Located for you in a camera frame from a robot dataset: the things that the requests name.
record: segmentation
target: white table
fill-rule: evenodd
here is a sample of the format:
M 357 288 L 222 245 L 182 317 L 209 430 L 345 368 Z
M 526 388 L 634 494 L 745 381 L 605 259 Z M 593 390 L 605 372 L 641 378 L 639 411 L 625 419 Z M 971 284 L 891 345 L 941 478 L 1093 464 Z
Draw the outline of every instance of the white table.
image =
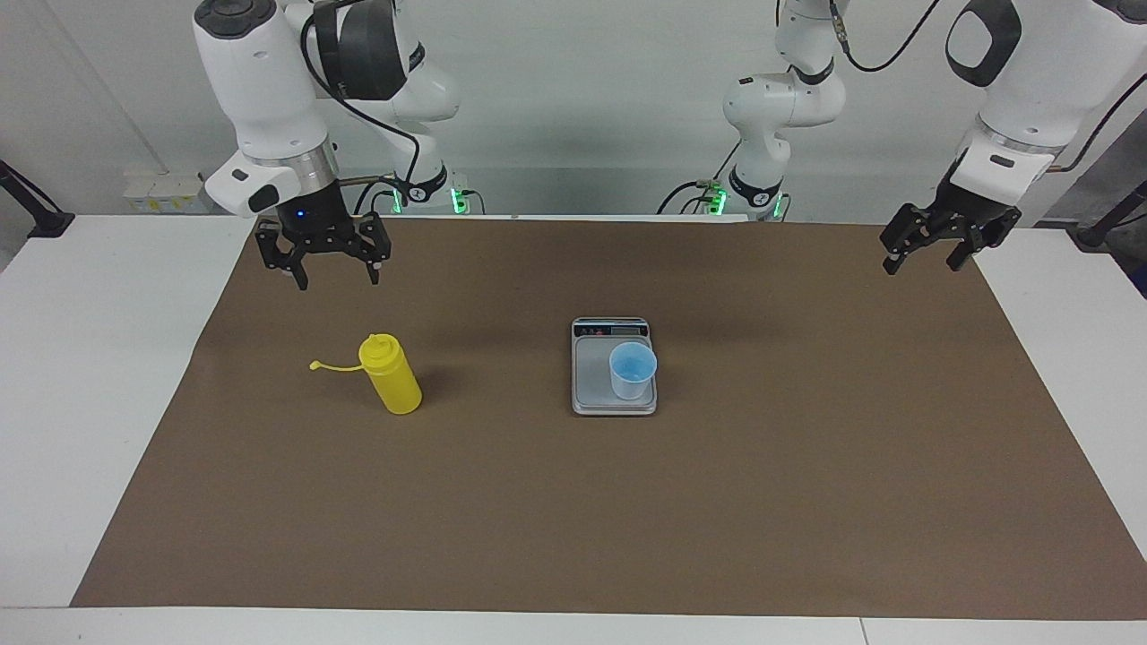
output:
M 1147 622 L 63 608 L 250 224 L 80 217 L 0 274 L 0 643 L 1147 643 Z M 977 263 L 1147 553 L 1147 302 L 1109 258 L 1059 232 L 1016 231 Z

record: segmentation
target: digital kitchen scale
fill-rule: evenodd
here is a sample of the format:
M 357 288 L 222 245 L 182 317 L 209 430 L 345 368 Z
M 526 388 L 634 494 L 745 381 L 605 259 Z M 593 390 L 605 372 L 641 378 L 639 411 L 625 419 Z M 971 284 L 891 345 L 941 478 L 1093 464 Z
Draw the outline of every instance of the digital kitchen scale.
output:
M 657 410 L 657 376 L 637 401 L 614 394 L 609 353 L 626 342 L 653 349 L 649 324 L 641 318 L 578 318 L 570 333 L 574 411 L 584 417 L 648 417 Z

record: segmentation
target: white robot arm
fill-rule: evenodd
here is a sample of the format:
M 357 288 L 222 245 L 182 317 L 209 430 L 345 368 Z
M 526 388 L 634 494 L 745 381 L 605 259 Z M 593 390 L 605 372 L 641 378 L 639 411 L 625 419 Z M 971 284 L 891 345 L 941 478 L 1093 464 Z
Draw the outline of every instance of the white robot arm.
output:
M 321 63 L 313 67 L 323 85 L 387 142 L 393 176 L 408 184 L 401 191 L 406 200 L 426 204 L 442 195 L 450 171 L 437 140 L 398 124 L 450 119 L 460 101 L 453 78 L 427 60 L 406 0 L 294 3 L 286 15 L 297 33 L 306 31 L 307 57 Z
M 928 208 L 904 204 L 881 235 L 884 269 L 959 240 L 959 271 L 998 247 L 1016 204 L 1147 49 L 1147 0 L 972 0 L 947 40 L 952 70 L 988 100 Z
M 377 213 L 354 222 L 346 211 L 312 77 L 384 133 L 393 173 L 380 179 L 403 200 L 427 203 L 448 181 L 434 139 L 395 125 L 458 111 L 453 83 L 426 61 L 403 3 L 322 0 L 291 5 L 288 17 L 274 0 L 204 0 L 195 11 L 200 56 L 239 143 L 208 179 L 208 193 L 236 215 L 275 209 L 276 219 L 259 222 L 256 240 L 267 267 L 288 272 L 301 289 L 307 254 L 356 257 L 374 283 L 390 257 Z M 287 251 L 280 234 L 292 244 Z
M 848 3 L 836 2 L 840 11 Z M 777 32 L 788 71 L 742 78 L 725 94 L 725 118 L 741 134 L 729 186 L 757 217 L 774 210 L 791 155 L 778 131 L 824 125 L 844 109 L 844 84 L 833 73 L 836 45 L 828 0 L 788 0 Z

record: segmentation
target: black clamp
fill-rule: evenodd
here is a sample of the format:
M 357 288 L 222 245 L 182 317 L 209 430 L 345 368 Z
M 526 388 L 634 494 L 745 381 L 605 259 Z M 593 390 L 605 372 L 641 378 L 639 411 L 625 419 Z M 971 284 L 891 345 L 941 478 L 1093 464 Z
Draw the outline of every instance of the black clamp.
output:
M 292 243 L 290 250 L 279 249 L 279 236 Z M 319 233 L 301 233 L 284 228 L 274 219 L 260 219 L 255 228 L 255 241 L 267 269 L 279 269 L 295 278 L 299 290 L 310 285 L 303 258 L 307 254 L 343 252 L 366 264 L 370 283 L 379 283 L 379 270 L 390 259 L 390 236 L 379 213 L 362 217 L 356 227 L 350 220 Z
M 930 247 L 941 240 L 960 240 L 947 257 L 947 266 L 960 271 L 968 258 L 985 248 L 997 248 L 1020 222 L 1020 209 L 1008 208 L 1000 215 L 978 220 L 958 212 L 927 209 L 904 204 L 880 234 L 880 241 L 888 251 L 884 271 L 896 275 L 908 255 Z

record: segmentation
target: yellow bottle cap strap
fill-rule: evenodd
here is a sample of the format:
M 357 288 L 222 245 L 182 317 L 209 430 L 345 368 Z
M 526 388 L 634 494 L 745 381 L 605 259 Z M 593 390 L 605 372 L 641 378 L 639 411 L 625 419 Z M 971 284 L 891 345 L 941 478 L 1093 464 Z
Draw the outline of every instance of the yellow bottle cap strap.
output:
M 330 372 L 361 372 L 364 367 L 361 365 L 358 367 L 333 367 L 326 363 L 319 363 L 318 360 L 311 363 L 311 371 L 315 372 L 318 370 L 329 370 Z

